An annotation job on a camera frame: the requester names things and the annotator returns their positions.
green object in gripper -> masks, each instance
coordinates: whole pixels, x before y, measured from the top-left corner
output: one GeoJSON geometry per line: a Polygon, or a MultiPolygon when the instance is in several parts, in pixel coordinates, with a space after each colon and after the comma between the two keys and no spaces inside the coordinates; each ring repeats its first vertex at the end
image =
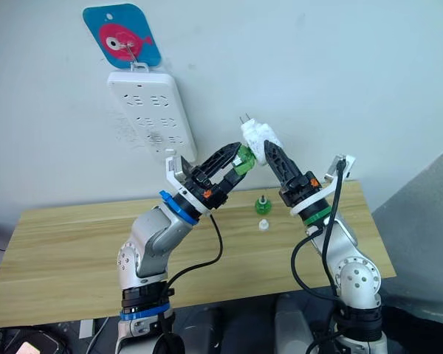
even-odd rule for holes
{"type": "Polygon", "coordinates": [[[265,215],[271,211],[271,201],[262,195],[254,204],[256,212],[259,215],[265,215]]]}

gray wall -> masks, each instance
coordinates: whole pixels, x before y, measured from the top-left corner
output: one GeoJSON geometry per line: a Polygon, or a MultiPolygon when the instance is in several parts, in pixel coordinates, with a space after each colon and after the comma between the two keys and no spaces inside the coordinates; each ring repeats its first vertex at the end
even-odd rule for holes
{"type": "Polygon", "coordinates": [[[385,301],[443,322],[443,154],[373,216],[397,272],[385,301]]]}

power strip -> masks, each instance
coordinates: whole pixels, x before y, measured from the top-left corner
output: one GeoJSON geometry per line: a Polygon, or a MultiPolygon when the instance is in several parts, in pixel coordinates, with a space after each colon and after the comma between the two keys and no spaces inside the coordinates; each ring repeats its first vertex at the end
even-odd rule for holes
{"type": "Polygon", "coordinates": [[[189,162],[196,160],[197,149],[172,76],[122,70],[110,73],[107,83],[157,160],[176,154],[189,162]]]}

table surface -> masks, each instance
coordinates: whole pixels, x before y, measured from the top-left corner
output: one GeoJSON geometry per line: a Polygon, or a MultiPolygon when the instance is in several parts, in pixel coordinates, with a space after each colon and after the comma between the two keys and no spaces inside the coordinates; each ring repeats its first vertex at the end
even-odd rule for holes
{"type": "MultiPolygon", "coordinates": [[[[146,199],[24,212],[0,266],[0,327],[117,315],[118,249],[133,220],[159,202],[146,199]]],[[[359,182],[343,185],[340,212],[382,277],[395,276],[359,182]]],[[[299,289],[289,260],[304,237],[303,225],[300,218],[289,215],[278,189],[232,192],[213,215],[224,240],[223,257],[174,283],[175,308],[299,289]],[[267,232],[259,231],[261,217],[254,211],[261,194],[272,201],[267,232]]],[[[169,275],[213,259],[218,247],[210,219],[203,218],[171,255],[169,275]]],[[[312,287],[327,285],[311,244],[299,253],[298,270],[312,287]]]]}

sticker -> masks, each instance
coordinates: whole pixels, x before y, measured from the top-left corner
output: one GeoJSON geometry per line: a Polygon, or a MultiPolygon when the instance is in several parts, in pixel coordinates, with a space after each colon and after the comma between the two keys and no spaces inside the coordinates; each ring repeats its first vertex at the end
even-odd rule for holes
{"type": "Polygon", "coordinates": [[[111,65],[127,69],[135,58],[148,66],[158,66],[161,62],[161,54],[139,7],[133,4],[87,7],[82,15],[111,65]]]}

